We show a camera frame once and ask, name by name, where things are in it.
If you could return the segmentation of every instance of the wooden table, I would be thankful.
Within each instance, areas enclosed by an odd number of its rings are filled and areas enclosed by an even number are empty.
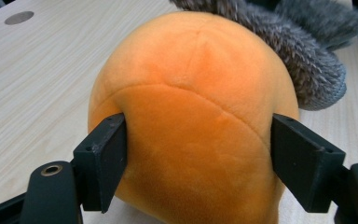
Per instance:
[[[17,0],[0,9],[0,202],[26,191],[29,174],[49,161],[69,161],[87,135],[92,83],[133,29],[175,11],[168,0]],[[23,23],[13,14],[33,11]],[[301,112],[313,131],[358,162],[358,42],[337,52],[348,68],[348,93],[320,112]],[[333,223],[302,211],[286,192],[281,223]],[[119,199],[109,212],[84,213],[86,223],[158,223]]]

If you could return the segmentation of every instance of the orange plush toy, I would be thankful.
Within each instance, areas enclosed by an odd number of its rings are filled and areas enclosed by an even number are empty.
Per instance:
[[[277,223],[283,184],[272,114],[298,118],[275,52],[239,24],[176,12],[116,49],[89,103],[89,130],[123,112],[128,166],[116,196],[167,223]]]

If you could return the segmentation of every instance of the fuzzy texture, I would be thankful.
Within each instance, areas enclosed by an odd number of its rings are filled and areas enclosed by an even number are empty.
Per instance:
[[[336,29],[330,32],[326,26],[323,27],[325,32],[322,32],[322,29],[313,27],[318,24],[317,19],[310,22],[305,19],[309,16],[306,12],[315,11],[316,6],[309,1],[294,1],[296,0],[282,0],[277,5],[276,12],[271,12],[243,0],[171,0],[179,8],[223,16],[259,35],[285,63],[295,86],[299,107],[307,110],[325,109],[342,98],[346,91],[345,67],[336,55],[325,47],[342,47],[348,38],[358,35],[358,29],[353,30],[358,20],[350,23],[350,28],[343,30],[345,35]],[[342,8],[344,7],[337,8],[341,16],[336,22],[331,23],[332,25],[340,23],[339,28],[342,28],[340,22],[342,13],[349,12],[348,9]],[[289,19],[292,14],[297,15],[295,21],[299,25]],[[324,15],[322,24],[333,21],[335,17],[336,15],[331,16],[330,13]],[[358,12],[350,13],[350,18],[358,18]],[[304,24],[311,33],[300,27]],[[319,38],[324,47],[312,35]],[[324,40],[331,36],[335,37],[332,41]]]
[[[210,13],[176,12],[128,36],[89,101],[89,130],[123,112],[128,165],[116,196],[166,223],[277,223],[272,114],[298,119],[282,60]]]
[[[345,47],[358,35],[358,8],[336,1],[281,0],[275,12],[309,32],[326,49]]]

